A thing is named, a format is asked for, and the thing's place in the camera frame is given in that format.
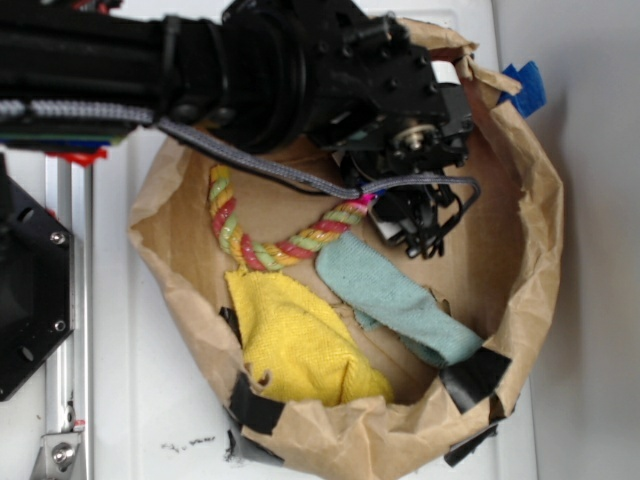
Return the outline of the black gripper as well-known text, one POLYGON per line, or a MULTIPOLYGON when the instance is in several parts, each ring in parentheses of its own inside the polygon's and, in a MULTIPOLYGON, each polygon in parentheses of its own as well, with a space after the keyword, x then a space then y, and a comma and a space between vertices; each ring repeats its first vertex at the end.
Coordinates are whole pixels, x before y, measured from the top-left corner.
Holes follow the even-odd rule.
POLYGON ((371 219, 388 246, 409 258, 444 254, 445 237, 479 199, 469 177, 444 170, 468 158, 471 110, 454 66, 435 62, 392 14, 370 17, 352 1, 302 1, 312 93, 304 133, 345 153, 386 192, 371 219))

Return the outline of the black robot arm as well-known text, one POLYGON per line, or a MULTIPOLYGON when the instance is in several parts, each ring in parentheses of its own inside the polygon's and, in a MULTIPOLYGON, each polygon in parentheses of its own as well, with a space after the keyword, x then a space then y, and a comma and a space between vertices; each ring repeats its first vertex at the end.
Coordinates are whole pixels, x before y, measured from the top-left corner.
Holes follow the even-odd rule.
POLYGON ((445 174, 468 157, 455 67, 393 15, 351 1, 236 1, 220 22, 110 15, 110 1, 1 5, 1 141, 93 153, 153 126, 256 171, 305 137, 338 151, 346 187, 262 174, 309 194, 378 194, 372 212, 410 257, 441 254, 469 209, 445 174))

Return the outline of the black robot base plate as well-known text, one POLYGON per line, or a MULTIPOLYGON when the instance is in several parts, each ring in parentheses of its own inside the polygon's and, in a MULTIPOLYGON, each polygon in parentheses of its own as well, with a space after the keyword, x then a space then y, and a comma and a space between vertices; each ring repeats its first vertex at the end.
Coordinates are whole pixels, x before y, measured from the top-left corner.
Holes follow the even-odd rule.
POLYGON ((1 400, 66 340, 72 234, 1 164, 1 400))

